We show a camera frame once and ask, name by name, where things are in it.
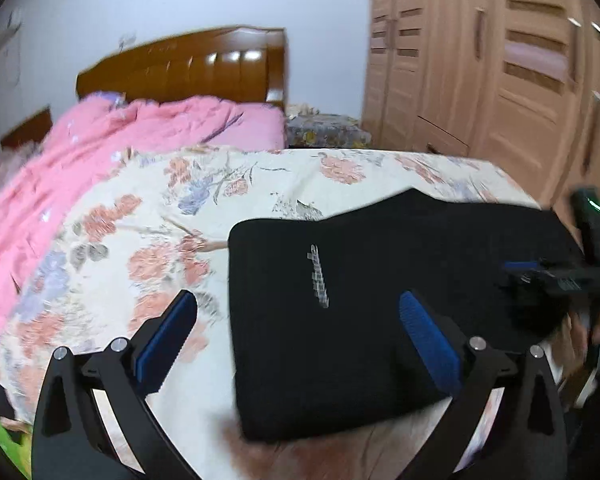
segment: wooden headboard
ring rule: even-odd
[[[214,95],[284,108],[285,49],[283,28],[202,30],[106,57],[78,76],[75,89],[80,98],[115,91],[129,102],[162,103]]]
[[[0,140],[0,146],[16,149],[29,141],[42,142],[53,125],[51,110],[44,108],[6,134]]]

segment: white wall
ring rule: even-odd
[[[369,0],[6,0],[0,31],[23,25],[0,52],[0,137],[40,108],[57,118],[76,102],[75,77],[118,49],[199,28],[285,27],[288,101],[359,117]]]

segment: printed logo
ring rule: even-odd
[[[318,256],[318,247],[311,246],[311,252],[306,254],[307,259],[314,264],[314,272],[311,275],[314,280],[315,297],[318,298],[320,305],[323,308],[329,307],[329,297],[327,296],[327,288],[324,285],[324,277],[322,276],[322,266],[320,265],[320,256]]]

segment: wooden wardrobe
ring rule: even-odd
[[[362,124],[380,149],[490,160],[560,214],[600,188],[600,10],[373,0]]]

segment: floral bed sheet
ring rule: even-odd
[[[367,150],[245,153],[211,146],[133,153],[74,206],[0,337],[0,382],[18,418],[32,422],[55,347],[100,350],[117,336],[131,336],[187,288],[198,299],[198,321],[148,403],[202,478],[393,480],[448,400],[326,438],[279,446],[241,439],[226,240],[242,220],[320,219],[411,187],[445,200],[537,206],[502,170],[465,158]],[[492,393],[460,465],[486,439],[501,394]],[[121,459],[138,467],[106,398],[98,396],[98,402]]]

